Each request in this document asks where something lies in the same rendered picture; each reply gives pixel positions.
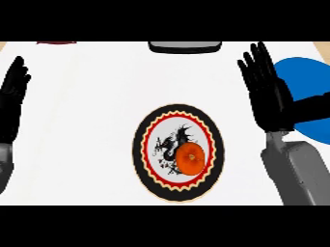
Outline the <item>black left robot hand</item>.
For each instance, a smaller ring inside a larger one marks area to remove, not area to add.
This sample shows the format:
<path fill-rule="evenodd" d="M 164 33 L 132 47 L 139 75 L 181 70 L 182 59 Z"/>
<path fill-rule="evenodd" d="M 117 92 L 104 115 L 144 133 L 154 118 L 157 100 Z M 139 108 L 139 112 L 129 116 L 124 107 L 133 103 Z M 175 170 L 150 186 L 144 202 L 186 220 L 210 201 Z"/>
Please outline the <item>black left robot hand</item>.
<path fill-rule="evenodd" d="M 17 56 L 5 73 L 0 88 L 0 143 L 11 144 L 20 128 L 20 105 L 30 80 L 23 58 Z"/>

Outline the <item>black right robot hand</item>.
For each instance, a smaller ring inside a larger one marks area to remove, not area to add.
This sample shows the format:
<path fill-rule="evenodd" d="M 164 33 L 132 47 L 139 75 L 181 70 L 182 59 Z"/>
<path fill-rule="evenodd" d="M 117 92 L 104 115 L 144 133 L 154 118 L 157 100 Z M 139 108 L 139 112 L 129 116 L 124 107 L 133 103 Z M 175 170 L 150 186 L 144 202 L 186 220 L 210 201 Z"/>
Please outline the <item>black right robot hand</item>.
<path fill-rule="evenodd" d="M 265 44 L 250 44 L 237 61 L 248 92 L 253 118 L 265 132 L 293 131 L 294 124 L 330 118 L 330 92 L 294 100 L 278 77 Z"/>

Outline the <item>orange squash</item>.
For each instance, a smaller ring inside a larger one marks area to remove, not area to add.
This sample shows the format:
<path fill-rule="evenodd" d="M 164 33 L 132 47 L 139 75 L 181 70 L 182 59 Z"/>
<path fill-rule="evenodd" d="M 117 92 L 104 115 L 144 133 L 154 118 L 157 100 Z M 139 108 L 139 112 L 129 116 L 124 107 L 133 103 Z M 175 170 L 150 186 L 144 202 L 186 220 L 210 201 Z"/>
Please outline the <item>orange squash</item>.
<path fill-rule="evenodd" d="M 201 147 L 191 142 L 181 144 L 176 150 L 175 161 L 183 175 L 197 175 L 204 167 L 204 152 Z"/>

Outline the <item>black dragon-print plate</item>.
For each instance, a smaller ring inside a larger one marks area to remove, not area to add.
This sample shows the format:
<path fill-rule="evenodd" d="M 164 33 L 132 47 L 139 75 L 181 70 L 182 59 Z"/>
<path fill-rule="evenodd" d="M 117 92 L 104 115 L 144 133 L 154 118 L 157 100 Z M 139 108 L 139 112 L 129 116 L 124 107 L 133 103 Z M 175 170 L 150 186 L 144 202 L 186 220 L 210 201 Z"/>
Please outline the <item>black dragon-print plate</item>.
<path fill-rule="evenodd" d="M 158 107 L 139 123 L 132 159 L 145 189 L 169 202 L 188 202 L 212 188 L 225 148 L 209 116 L 192 106 Z"/>

